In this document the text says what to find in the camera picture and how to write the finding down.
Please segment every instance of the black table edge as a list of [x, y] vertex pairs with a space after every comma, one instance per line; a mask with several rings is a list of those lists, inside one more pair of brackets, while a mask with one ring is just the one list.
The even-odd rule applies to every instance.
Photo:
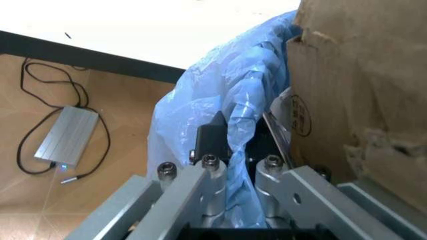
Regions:
[[184, 69], [0, 30], [0, 53], [175, 84]]

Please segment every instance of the tiled floor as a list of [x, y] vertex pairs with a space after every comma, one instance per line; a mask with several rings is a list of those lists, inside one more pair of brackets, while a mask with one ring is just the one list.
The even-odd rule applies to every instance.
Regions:
[[[75, 170], [58, 168], [36, 176], [21, 172], [16, 165], [18, 143], [51, 111], [20, 90], [23, 60], [0, 55], [0, 240], [63, 239], [131, 175], [145, 174], [152, 112], [174, 85], [52, 63], [86, 87], [89, 106], [100, 111], [111, 134], [111, 149], [101, 167], [88, 177], [61, 185], [63, 178], [84, 173], [99, 161], [106, 136], [98, 123]], [[42, 66], [33, 66], [32, 71], [44, 79], [65, 80], [62, 73]], [[76, 101], [69, 85], [41, 84], [26, 75], [25, 87], [52, 104]], [[54, 121], [55, 117], [48, 120], [24, 145], [22, 162], [28, 169], [46, 168], [33, 155]]]

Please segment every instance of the torn cardboard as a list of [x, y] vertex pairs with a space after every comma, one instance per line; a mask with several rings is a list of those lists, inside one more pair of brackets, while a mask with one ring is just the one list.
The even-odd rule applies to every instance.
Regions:
[[415, 195], [427, 188], [410, 182], [425, 183], [427, 170], [390, 151], [347, 161], [344, 146], [369, 148], [366, 129], [427, 146], [425, 9], [424, 0], [303, 0], [295, 19], [303, 35], [287, 43], [293, 159], [329, 167], [334, 183], [362, 171], [422, 211], [426, 199]]

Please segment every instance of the black cable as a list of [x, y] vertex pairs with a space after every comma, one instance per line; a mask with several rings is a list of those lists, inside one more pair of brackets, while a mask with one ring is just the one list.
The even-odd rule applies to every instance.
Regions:
[[[62, 73], [64, 73], [67, 77], [68, 80], [43, 80], [40, 79], [38, 77], [36, 77], [31, 71], [30, 71], [30, 66], [44, 66], [47, 68], [51, 68], [51, 69], [55, 69], [58, 70]], [[33, 96], [34, 98], [38, 99], [39, 101], [41, 101], [43, 104], [45, 104], [46, 106], [49, 106], [51, 108], [54, 108], [55, 110], [53, 110], [52, 112], [50, 112], [48, 115], [46, 115], [39, 123], [37, 123], [30, 131], [27, 132], [27, 134], [25, 134], [25, 136], [22, 138], [21, 142], [18, 145], [17, 151], [16, 151], [16, 164], [18, 165], [19, 169], [21, 169], [24, 173], [27, 174], [31, 174], [31, 175], [38, 175], [38, 174], [43, 174], [46, 173], [47, 171], [49, 171], [50, 169], [53, 169], [56, 166], [56, 163], [54, 161], [52, 161], [49, 165], [49, 167], [47, 169], [41, 170], [41, 171], [31, 171], [31, 170], [27, 170], [24, 168], [24, 166], [22, 165], [22, 161], [21, 161], [21, 151], [22, 151], [22, 147], [25, 143], [25, 141], [27, 140], [27, 138], [38, 128], [40, 127], [40, 125], [42, 125], [47, 119], [49, 119], [51, 116], [53, 116], [54, 114], [56, 114], [57, 112], [61, 111], [62, 109], [64, 109], [64, 106], [58, 106], [58, 105], [53, 105], [48, 103], [47, 101], [45, 101], [43, 98], [37, 96], [36, 94], [28, 91], [25, 89], [24, 87], [24, 76], [25, 73], [28, 73], [28, 75], [30, 75], [32, 78], [34, 78], [35, 80], [44, 83], [44, 84], [71, 84], [73, 89], [75, 90], [75, 93], [77, 95], [78, 101], [77, 103], [74, 105], [76, 108], [81, 108], [81, 109], [86, 109], [86, 110], [90, 110], [93, 111], [95, 113], [98, 114], [99, 119], [102, 122], [102, 125], [104, 126], [105, 129], [105, 133], [107, 136], [107, 147], [105, 149], [104, 154], [102, 155], [101, 159], [99, 160], [99, 162], [95, 165], [94, 168], [92, 168], [92, 170], [83, 173], [83, 174], [78, 174], [75, 177], [66, 179], [64, 181], [62, 181], [61, 183], [68, 183], [77, 179], [81, 179], [84, 178], [90, 174], [92, 174], [93, 172], [95, 172], [100, 165], [103, 163], [104, 159], [106, 158], [109, 150], [110, 150], [110, 146], [111, 146], [111, 138], [110, 138], [110, 131], [107, 128], [107, 124], [105, 122], [105, 120], [103, 119], [103, 117], [101, 116], [101, 114], [99, 112], [97, 112], [95, 109], [88, 107], [89, 105], [89, 95], [88, 92], [86, 91], [86, 89], [83, 87], [83, 85], [81, 85], [78, 82], [74, 82], [73, 79], [71, 78], [70, 74], [68, 72], [66, 72], [65, 70], [59, 68], [59, 67], [55, 67], [52, 65], [48, 65], [45, 63], [40, 63], [40, 62], [29, 62], [28, 58], [26, 58], [21, 65], [21, 72], [20, 72], [20, 88], [22, 91], [24, 91], [25, 93], [27, 93], [28, 95]], [[82, 97], [77, 89], [76, 86], [79, 86], [82, 90], [82, 92], [84, 93], [85, 96], [85, 104], [82, 105]]]

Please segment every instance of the hex socket bolt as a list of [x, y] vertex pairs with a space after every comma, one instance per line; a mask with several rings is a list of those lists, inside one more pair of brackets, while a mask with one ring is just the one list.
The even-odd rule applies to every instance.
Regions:
[[268, 155], [264, 160], [265, 169], [272, 172], [279, 172], [283, 167], [283, 160], [277, 155]]
[[220, 167], [220, 159], [213, 154], [205, 154], [201, 158], [201, 167], [214, 172]]
[[160, 181], [172, 181], [177, 176], [177, 166], [170, 161], [163, 162], [157, 167], [157, 176]]
[[189, 156], [188, 156], [188, 160], [190, 161], [191, 165], [195, 164], [196, 161], [196, 151], [194, 149], [190, 150]]

